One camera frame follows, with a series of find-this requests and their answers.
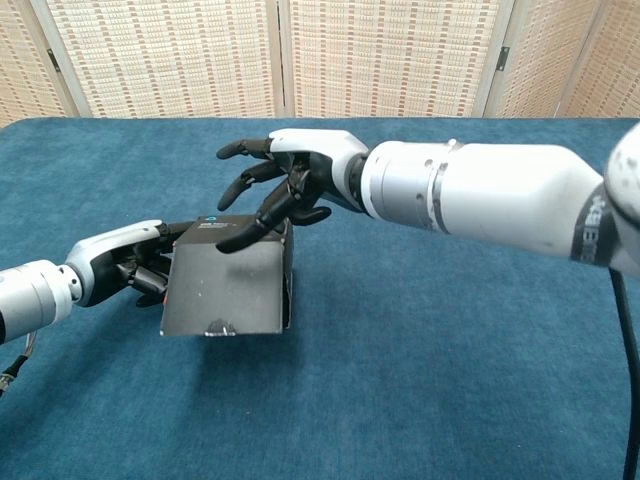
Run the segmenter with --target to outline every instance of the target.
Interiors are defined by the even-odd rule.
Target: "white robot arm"
[[[38,260],[0,271],[0,344],[96,305],[127,286],[162,301],[170,260],[162,254],[192,222],[147,220],[79,241],[65,263]]]
[[[369,150],[345,131],[284,129],[240,140],[218,157],[266,159],[222,196],[226,209],[254,182],[287,178],[246,231],[219,243],[230,253],[289,217],[308,225],[331,211],[321,196],[373,218],[475,238],[640,276],[640,125],[611,155],[606,180],[555,145],[406,143]]]

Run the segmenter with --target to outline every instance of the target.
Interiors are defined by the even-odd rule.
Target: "cardboard box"
[[[162,335],[282,333],[291,321],[293,228],[285,221],[232,254],[221,241],[249,215],[200,217],[175,243]]]

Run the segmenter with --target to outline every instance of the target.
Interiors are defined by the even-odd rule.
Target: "black cable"
[[[18,355],[16,361],[11,364],[2,375],[0,375],[0,397],[4,394],[5,390],[9,387],[9,384],[13,382],[18,376],[18,371],[20,367],[29,360],[27,355]]]
[[[627,365],[631,381],[631,418],[629,420],[627,456],[624,461],[622,478],[624,480],[633,480],[636,478],[638,449],[640,448],[640,359],[638,359],[638,348],[636,346],[636,337],[633,333],[633,323],[631,322],[631,312],[627,301],[624,279],[622,274],[615,270],[609,269],[609,275],[611,275],[613,292],[616,297],[618,318],[620,319],[620,329],[622,330],[622,340],[627,354]]]

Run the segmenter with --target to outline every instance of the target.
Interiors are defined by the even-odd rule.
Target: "white cylinder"
[[[0,343],[67,317],[72,305],[66,276],[47,260],[0,271]]]
[[[620,240],[640,263],[640,124],[618,142],[604,177]]]
[[[560,146],[385,142],[367,159],[361,192],[376,218],[570,257],[601,182]]]

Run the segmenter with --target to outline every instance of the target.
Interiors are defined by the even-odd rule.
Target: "blue table surface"
[[[602,171],[636,121],[21,121],[0,130],[0,268],[215,213],[251,164],[215,151],[278,128],[344,128],[370,146],[554,143]],[[136,308],[134,291],[42,330],[0,399],[0,476],[620,477],[629,386],[606,270],[338,208],[295,236],[284,335],[160,337],[162,307]],[[1,346],[0,366],[22,348]]]

